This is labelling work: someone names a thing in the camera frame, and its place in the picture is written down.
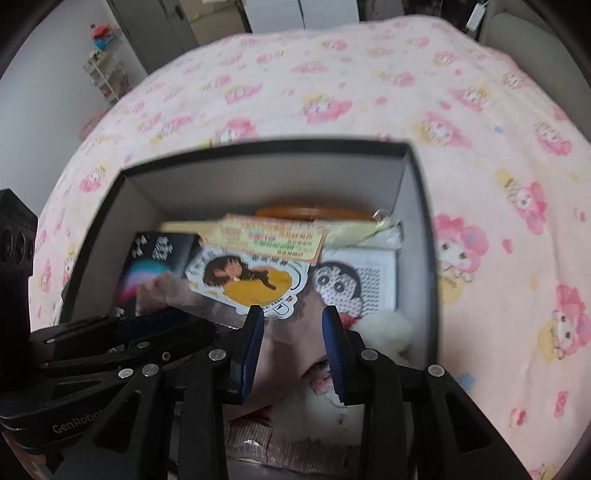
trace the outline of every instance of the bed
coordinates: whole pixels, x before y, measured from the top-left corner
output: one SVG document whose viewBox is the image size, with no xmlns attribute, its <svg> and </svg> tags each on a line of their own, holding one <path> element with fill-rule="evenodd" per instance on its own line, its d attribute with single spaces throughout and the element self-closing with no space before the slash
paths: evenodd
<svg viewBox="0 0 591 480">
<path fill-rule="evenodd" d="M 510 57 L 438 18 L 237 35 L 148 77 L 80 146 L 41 214 L 33 329 L 59 321 L 122 169 L 302 136 L 413 145 L 439 259 L 439 361 L 532 477 L 551 478 L 591 419 L 591 145 Z"/>
</svg>

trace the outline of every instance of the cartoon girl sticker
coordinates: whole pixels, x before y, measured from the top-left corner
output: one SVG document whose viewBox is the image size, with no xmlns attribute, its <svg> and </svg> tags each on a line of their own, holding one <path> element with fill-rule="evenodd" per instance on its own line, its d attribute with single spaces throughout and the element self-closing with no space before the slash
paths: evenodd
<svg viewBox="0 0 591 480">
<path fill-rule="evenodd" d="M 576 288 L 556 287 L 556 310 L 553 318 L 538 334 L 538 347 L 546 361 L 563 360 L 573 355 L 591 339 L 591 320 Z"/>
<path fill-rule="evenodd" d="M 256 125 L 247 118 L 232 118 L 209 141 L 211 146 L 240 143 L 257 137 Z"/>
<path fill-rule="evenodd" d="M 76 244 L 70 244 L 68 246 L 67 257 L 64 260 L 64 270 L 61 279 L 62 287 L 70 281 L 72 277 L 72 270 L 74 270 L 74 263 L 76 262 Z"/>
<path fill-rule="evenodd" d="M 530 78 L 520 70 L 513 70 L 503 75 L 501 83 L 511 90 L 519 90 L 529 85 Z"/>
<path fill-rule="evenodd" d="M 396 85 L 397 87 L 410 87 L 414 85 L 414 76 L 409 72 L 385 72 L 384 70 L 375 70 L 374 74 L 381 78 L 383 81 Z"/>
<path fill-rule="evenodd" d="M 99 165 L 96 167 L 80 182 L 80 191 L 90 193 L 100 188 L 101 180 L 105 178 L 105 174 L 105 166 Z"/>
<path fill-rule="evenodd" d="M 479 87 L 468 87 L 464 89 L 452 89 L 449 93 L 454 99 L 473 112 L 482 112 L 485 103 L 491 97 L 491 89 L 488 85 L 480 85 Z"/>
<path fill-rule="evenodd" d="M 326 95 L 311 95 L 304 99 L 304 116 L 309 124 L 325 124 L 346 114 L 353 103 Z"/>
<path fill-rule="evenodd" d="M 441 213 L 433 219 L 439 266 L 439 289 L 444 304 L 455 304 L 474 280 L 481 258 L 488 252 L 485 233 L 462 218 Z"/>
<path fill-rule="evenodd" d="M 190 116 L 181 115 L 176 118 L 173 118 L 172 120 L 169 120 L 168 122 L 165 122 L 164 125 L 162 125 L 160 131 L 150 139 L 150 143 L 156 144 L 162 141 L 163 139 L 169 137 L 185 125 L 191 123 L 191 121 L 193 121 L 193 119 Z"/>
<path fill-rule="evenodd" d="M 438 51 L 431 61 L 436 67 L 447 67 L 450 63 L 461 59 L 462 57 L 452 51 Z"/>
<path fill-rule="evenodd" d="M 573 149 L 573 144 L 546 122 L 535 125 L 535 134 L 541 147 L 552 155 L 566 157 Z"/>
<path fill-rule="evenodd" d="M 287 53 L 287 51 L 285 51 L 285 50 L 278 50 L 278 51 L 274 51 L 272 53 L 265 53 L 263 55 L 259 55 L 256 59 L 256 62 L 259 65 L 264 65 L 266 63 L 269 63 L 270 61 L 280 59 L 286 53 Z"/>
<path fill-rule="evenodd" d="M 345 328 L 361 317 L 361 279 L 353 267 L 341 262 L 323 262 L 314 270 L 313 285 L 325 305 L 336 306 Z"/>
<path fill-rule="evenodd" d="M 301 63 L 297 67 L 293 67 L 291 71 L 294 73 L 324 73 L 328 72 L 329 70 L 322 62 L 309 61 L 306 63 Z"/>
<path fill-rule="evenodd" d="M 44 291 L 45 293 L 49 292 L 51 289 L 51 264 L 49 263 L 49 259 L 47 260 L 45 267 L 43 267 L 43 272 L 39 277 L 38 285 L 41 291 Z"/>
<path fill-rule="evenodd" d="M 245 314 L 260 305 L 267 317 L 287 318 L 307 282 L 309 265 L 203 247 L 185 275 L 191 290 Z"/>
<path fill-rule="evenodd" d="M 429 45 L 429 41 L 429 37 L 408 38 L 407 44 L 417 48 L 425 48 Z"/>
<path fill-rule="evenodd" d="M 319 40 L 316 43 L 325 50 L 347 50 L 347 42 L 345 40 Z"/>
<path fill-rule="evenodd" d="M 368 56 L 372 58 L 385 57 L 387 55 L 391 55 L 392 53 L 394 53 L 393 49 L 383 47 L 369 48 L 367 50 Z"/>
<path fill-rule="evenodd" d="M 436 112 L 427 112 L 426 119 L 414 124 L 411 130 L 428 145 L 472 148 L 472 142 L 461 130 Z"/>
<path fill-rule="evenodd" d="M 200 88 L 200 90 L 202 90 L 204 92 L 208 92 L 209 90 L 213 90 L 213 89 L 216 89 L 216 88 L 223 87 L 224 85 L 227 85 L 228 83 L 230 83 L 231 80 L 232 79 L 228 75 L 220 75 L 214 81 L 209 82 L 209 83 L 206 83 L 205 85 L 203 85 Z"/>
<path fill-rule="evenodd" d="M 237 103 L 240 100 L 244 100 L 245 98 L 249 98 L 254 94 L 260 92 L 262 89 L 262 83 L 258 85 L 249 87 L 249 86 L 237 86 L 232 87 L 229 90 L 226 90 L 226 103 L 231 105 L 233 103 Z"/>
<path fill-rule="evenodd" d="M 521 186 L 519 181 L 507 170 L 500 168 L 495 174 L 497 184 L 505 190 L 517 214 L 525 220 L 527 228 L 534 235 L 544 232 L 546 223 L 546 203 L 544 191 L 536 181 L 529 186 Z"/>
</svg>

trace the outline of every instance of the cartoon print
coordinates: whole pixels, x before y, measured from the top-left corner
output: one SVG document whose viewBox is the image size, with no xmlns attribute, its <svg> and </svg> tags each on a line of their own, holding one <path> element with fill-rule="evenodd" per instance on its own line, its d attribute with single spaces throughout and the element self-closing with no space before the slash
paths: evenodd
<svg viewBox="0 0 591 480">
<path fill-rule="evenodd" d="M 462 57 L 452 51 L 438 51 L 431 61 L 436 67 L 447 67 L 450 63 L 461 59 Z"/>
<path fill-rule="evenodd" d="M 226 90 L 226 103 L 231 105 L 232 103 L 237 103 L 240 100 L 244 100 L 245 98 L 249 98 L 254 94 L 258 93 L 262 89 L 262 83 L 255 85 L 253 87 L 249 86 L 237 86 L 232 87 L 229 90 Z"/>
<path fill-rule="evenodd" d="M 291 71 L 294 73 L 324 73 L 328 72 L 329 70 L 322 62 L 309 61 L 306 63 L 301 63 L 297 67 L 293 67 Z"/>
<path fill-rule="evenodd" d="M 67 257 L 64 260 L 64 270 L 62 275 L 62 287 L 70 281 L 72 277 L 72 270 L 74 270 L 74 263 L 76 262 L 76 244 L 70 244 L 68 246 Z"/>
<path fill-rule="evenodd" d="M 105 166 L 99 165 L 96 167 L 80 182 L 80 191 L 85 193 L 94 192 L 100 187 L 100 181 L 105 178 L 105 174 Z"/>
<path fill-rule="evenodd" d="M 184 87 L 182 86 L 176 86 L 176 87 L 172 87 L 168 93 L 166 94 L 166 96 L 164 97 L 164 101 L 168 101 L 168 100 L 172 100 L 174 97 L 176 97 L 179 93 L 181 93 L 184 90 Z"/>
<path fill-rule="evenodd" d="M 41 291 L 44 291 L 45 293 L 49 292 L 51 289 L 51 264 L 49 263 L 49 259 L 47 260 L 45 267 L 43 267 L 43 272 L 39 277 L 38 284 Z"/>
<path fill-rule="evenodd" d="M 369 48 L 367 50 L 368 56 L 373 58 L 385 57 L 386 55 L 391 55 L 392 53 L 394 53 L 394 50 L 391 48 L 376 47 Z"/>
<path fill-rule="evenodd" d="M 224 67 L 229 67 L 230 65 L 234 65 L 235 63 L 238 63 L 241 58 L 242 58 L 242 53 L 240 53 L 238 55 L 234 55 L 233 57 L 227 58 L 226 60 L 222 61 L 220 63 L 220 65 L 223 65 Z"/>
<path fill-rule="evenodd" d="M 509 414 L 509 427 L 521 427 L 527 421 L 527 412 L 520 408 L 514 408 Z"/>
<path fill-rule="evenodd" d="M 66 215 L 66 208 L 62 208 L 59 216 L 57 217 L 56 227 L 53 229 L 53 234 L 55 235 L 57 232 L 60 231 L 62 224 L 64 223 L 64 217 Z"/>
<path fill-rule="evenodd" d="M 538 347 L 546 359 L 563 360 L 573 355 L 591 339 L 591 320 L 576 288 L 556 287 L 556 310 L 553 318 L 538 334 Z"/>
<path fill-rule="evenodd" d="M 336 306 L 346 328 L 361 317 L 361 279 L 354 268 L 341 262 L 323 262 L 314 270 L 313 285 L 325 305 Z"/>
<path fill-rule="evenodd" d="M 201 90 L 204 92 L 207 92 L 209 90 L 220 88 L 220 87 L 223 87 L 224 85 L 227 85 L 228 83 L 230 83 L 231 80 L 232 79 L 228 75 L 220 75 L 214 81 L 203 85 L 201 87 Z"/>
<path fill-rule="evenodd" d="M 491 89 L 488 85 L 452 89 L 449 93 L 454 99 L 473 112 L 482 112 L 485 103 L 491 97 Z"/>
<path fill-rule="evenodd" d="M 183 75 L 188 75 L 190 73 L 194 73 L 198 70 L 201 70 L 202 66 L 203 66 L 202 61 L 200 61 L 199 63 L 196 63 L 195 65 L 191 65 L 189 68 L 183 70 Z"/>
<path fill-rule="evenodd" d="M 454 304 L 474 280 L 481 258 L 488 252 L 485 233 L 462 218 L 440 213 L 433 219 L 439 269 L 439 289 L 444 304 Z"/>
<path fill-rule="evenodd" d="M 41 232 L 37 234 L 35 238 L 35 253 L 39 251 L 39 249 L 47 243 L 49 240 L 49 235 L 47 234 L 47 230 L 43 229 Z"/>
<path fill-rule="evenodd" d="M 160 142 L 161 140 L 175 133 L 180 128 L 191 123 L 192 120 L 193 119 L 188 115 L 181 115 L 176 118 L 173 118 L 172 120 L 169 120 L 168 122 L 165 122 L 162 125 L 160 131 L 150 139 L 150 143 L 156 144 Z"/>
<path fill-rule="evenodd" d="M 269 63 L 272 60 L 280 59 L 286 53 L 287 53 L 286 50 L 279 50 L 279 51 L 275 51 L 273 53 L 265 53 L 263 55 L 259 55 L 256 59 L 256 62 L 259 65 L 264 65 L 266 63 Z"/>
<path fill-rule="evenodd" d="M 413 47 L 425 48 L 429 45 L 429 37 L 408 38 L 407 43 Z"/>
<path fill-rule="evenodd" d="M 144 133 L 147 132 L 149 130 L 152 130 L 154 128 L 155 125 L 158 124 L 158 122 L 160 122 L 160 118 L 162 117 L 162 113 L 158 112 L 156 115 L 154 115 L 152 118 L 149 118 L 148 120 L 146 120 L 145 122 L 141 122 L 136 130 L 139 133 Z"/>
<path fill-rule="evenodd" d="M 246 118 L 232 118 L 228 123 L 216 132 L 214 139 L 210 141 L 213 145 L 228 145 L 240 143 L 257 137 L 256 125 Z"/>
<path fill-rule="evenodd" d="M 503 75 L 501 83 L 511 90 L 519 90 L 530 84 L 530 78 L 520 70 L 513 70 Z"/>
<path fill-rule="evenodd" d="M 472 56 L 473 59 L 475 60 L 486 60 L 487 56 L 484 55 L 480 50 L 478 50 L 477 48 L 469 48 L 468 53 Z"/>
<path fill-rule="evenodd" d="M 347 50 L 347 42 L 345 40 L 319 40 L 316 43 L 325 50 Z"/>
<path fill-rule="evenodd" d="M 148 88 L 146 88 L 146 93 L 152 93 L 156 90 L 160 90 L 163 86 L 164 82 L 156 82 L 153 85 L 150 85 Z"/>
<path fill-rule="evenodd" d="M 552 480 L 557 472 L 558 467 L 556 467 L 555 464 L 552 463 L 546 466 L 542 463 L 539 468 L 530 470 L 528 473 L 531 475 L 533 480 Z"/>
<path fill-rule="evenodd" d="M 546 122 L 535 125 L 535 134 L 542 148 L 552 155 L 566 157 L 573 149 L 573 144 Z"/>
<path fill-rule="evenodd" d="M 437 112 L 427 112 L 426 119 L 413 125 L 411 130 L 428 145 L 472 148 L 472 142 L 461 130 Z"/>
<path fill-rule="evenodd" d="M 311 95 L 304 99 L 304 116 L 309 124 L 324 124 L 346 114 L 353 103 L 326 95 Z"/>
<path fill-rule="evenodd" d="M 522 186 L 519 180 L 504 168 L 496 171 L 495 179 L 505 190 L 508 200 L 519 216 L 525 220 L 530 232 L 541 235 L 546 223 L 546 203 L 541 185 L 535 181 L 529 186 Z"/>
<path fill-rule="evenodd" d="M 556 405 L 554 406 L 555 418 L 559 418 L 564 415 L 564 408 L 566 406 L 566 400 L 568 397 L 569 397 L 568 391 L 558 392 L 558 398 L 556 399 Z"/>
<path fill-rule="evenodd" d="M 409 72 L 385 72 L 383 70 L 375 70 L 374 74 L 380 77 L 383 81 L 388 82 L 397 87 L 410 87 L 414 85 L 414 76 Z"/>
</svg>

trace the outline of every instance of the metal screw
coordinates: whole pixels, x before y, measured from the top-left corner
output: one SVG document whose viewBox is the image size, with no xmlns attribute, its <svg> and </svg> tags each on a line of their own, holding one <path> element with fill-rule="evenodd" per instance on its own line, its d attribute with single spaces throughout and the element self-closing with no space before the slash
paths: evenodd
<svg viewBox="0 0 591 480">
<path fill-rule="evenodd" d="M 224 360 L 226 358 L 226 351 L 222 350 L 221 348 L 216 348 L 209 352 L 209 358 L 214 362 L 218 360 Z"/>
<path fill-rule="evenodd" d="M 148 365 L 144 365 L 143 369 L 142 369 L 142 373 L 144 374 L 145 377 L 151 377 L 152 375 L 155 375 L 158 373 L 158 365 L 156 364 L 148 364 Z"/>
<path fill-rule="evenodd" d="M 119 378 L 127 378 L 131 377 L 134 374 L 134 371 L 130 368 L 124 368 L 121 372 L 119 372 Z"/>
<path fill-rule="evenodd" d="M 427 372 L 434 377 L 442 377 L 445 374 L 445 369 L 440 365 L 430 365 Z"/>
<path fill-rule="evenodd" d="M 379 357 L 378 353 L 371 348 L 366 348 L 363 352 L 361 352 L 361 358 L 363 360 L 369 360 L 370 362 L 377 360 Z"/>
</svg>

